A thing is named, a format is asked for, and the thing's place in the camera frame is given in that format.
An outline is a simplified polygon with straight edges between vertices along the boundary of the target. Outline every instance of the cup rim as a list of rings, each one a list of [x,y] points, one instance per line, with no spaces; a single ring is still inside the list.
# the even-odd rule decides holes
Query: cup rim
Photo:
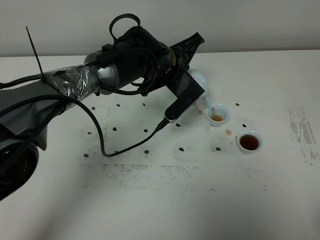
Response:
[[[223,108],[226,109],[227,117],[226,117],[225,119],[223,119],[222,121],[213,120],[210,116],[208,116],[207,109],[209,109],[209,107],[206,108],[206,110],[205,110],[205,115],[206,115],[207,119],[208,119],[210,122],[214,122],[214,123],[217,123],[217,124],[220,124],[220,123],[223,124],[223,123],[225,123],[225,122],[229,119],[229,117],[230,117],[230,111],[229,111],[229,109],[228,109],[224,104],[222,104],[222,103],[213,103],[210,107],[213,108],[213,107],[216,106],[216,105],[220,105],[221,107],[223,107]]]
[[[256,138],[258,139],[258,141],[259,141],[259,146],[258,146],[255,150],[249,150],[249,149],[244,148],[244,147],[240,144],[240,139],[241,139],[241,137],[243,137],[244,135],[252,135],[252,136],[256,137]],[[255,152],[259,151],[259,150],[262,148],[262,145],[263,145],[263,140],[262,140],[261,135],[260,135],[257,131],[254,131],[254,130],[245,130],[245,131],[240,132],[240,133],[236,136],[236,142],[238,143],[239,148],[241,148],[241,149],[244,150],[244,151],[247,151],[248,153],[255,153]]]

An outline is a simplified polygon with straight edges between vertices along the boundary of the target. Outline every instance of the clear tape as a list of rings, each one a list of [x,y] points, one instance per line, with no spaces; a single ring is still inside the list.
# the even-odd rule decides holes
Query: clear tape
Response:
[[[82,101],[99,90],[99,81],[94,67],[85,65],[70,66],[44,73],[45,81],[59,90],[64,96]]]

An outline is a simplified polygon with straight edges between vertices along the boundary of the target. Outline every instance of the tea stain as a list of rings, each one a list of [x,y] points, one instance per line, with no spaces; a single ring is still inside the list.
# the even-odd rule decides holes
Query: tea stain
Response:
[[[227,130],[225,130],[225,134],[227,134],[228,136],[231,136],[232,132],[231,132],[231,130],[227,129]]]
[[[199,115],[204,114],[204,111],[202,111],[198,106],[194,106],[194,108],[198,111]]]

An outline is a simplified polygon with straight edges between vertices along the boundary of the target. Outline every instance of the black cable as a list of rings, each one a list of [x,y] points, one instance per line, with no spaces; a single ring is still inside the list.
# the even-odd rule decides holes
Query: black cable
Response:
[[[0,111],[0,118],[3,117],[4,115],[24,106],[24,105],[27,105],[27,104],[30,104],[30,103],[34,103],[34,102],[38,102],[38,101],[42,101],[42,100],[62,100],[62,101],[66,101],[66,102],[72,102],[76,105],[78,105],[80,108],[82,108],[88,115],[89,117],[92,119],[97,131],[98,131],[98,135],[99,135],[99,140],[100,140],[100,148],[101,148],[101,153],[104,157],[106,158],[111,158],[111,157],[114,157],[116,155],[119,155],[119,154],[122,154],[124,152],[127,152],[141,144],[144,144],[146,141],[148,141],[150,138],[152,138],[156,132],[158,132],[159,130],[163,129],[168,123],[169,121],[164,118],[159,124],[158,126],[155,128],[154,132],[149,136],[147,137],[145,140],[133,145],[133,146],[130,146],[126,149],[123,149],[121,151],[118,151],[118,152],[115,152],[115,153],[112,153],[112,154],[107,154],[105,152],[105,141],[104,141],[104,136],[103,136],[103,132],[101,130],[101,127],[99,125],[99,122],[98,120],[96,119],[95,115],[89,110],[89,108],[87,108],[83,103],[81,103],[80,101],[72,98],[72,97],[69,97],[69,96],[61,96],[61,95],[42,95],[42,96],[36,96],[36,97],[32,97],[30,99],[26,99],[26,100],[23,100],[21,102],[18,102],[2,111]]]
[[[22,77],[19,78],[17,80],[8,82],[8,83],[1,83],[0,82],[0,89],[5,89],[5,88],[10,88],[19,84],[23,84],[29,81],[33,81],[33,80],[38,80],[41,79],[41,74],[37,74],[37,75],[32,75],[32,76],[26,76],[26,77]]]
[[[49,113],[48,116],[41,122],[37,129],[9,156],[7,160],[1,165],[0,176],[10,168],[14,161],[28,148],[28,146],[36,139],[36,137],[46,128],[49,122],[62,111],[64,104],[59,104],[55,109]]]
[[[146,69],[146,76],[148,76],[148,73],[149,73],[149,65]],[[149,83],[150,80],[148,80],[146,77],[143,79],[143,82],[142,83],[135,83],[135,82],[131,82],[131,85],[132,86],[135,86],[135,87],[144,87],[146,86],[148,83]]]

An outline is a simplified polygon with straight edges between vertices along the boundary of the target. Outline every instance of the brown liquid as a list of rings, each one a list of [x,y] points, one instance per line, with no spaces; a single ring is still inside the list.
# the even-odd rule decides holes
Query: brown liquid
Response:
[[[204,114],[204,111],[202,111],[198,106],[194,106],[194,108],[198,111],[199,115]]]
[[[231,132],[231,130],[227,129],[227,130],[225,130],[225,134],[227,134],[228,136],[231,136],[232,132]]]
[[[220,121],[223,120],[223,117],[220,116],[220,115],[212,115],[211,119],[214,120],[214,121],[220,122]]]
[[[259,147],[259,140],[255,136],[246,134],[240,138],[240,145],[247,150],[256,150]]]

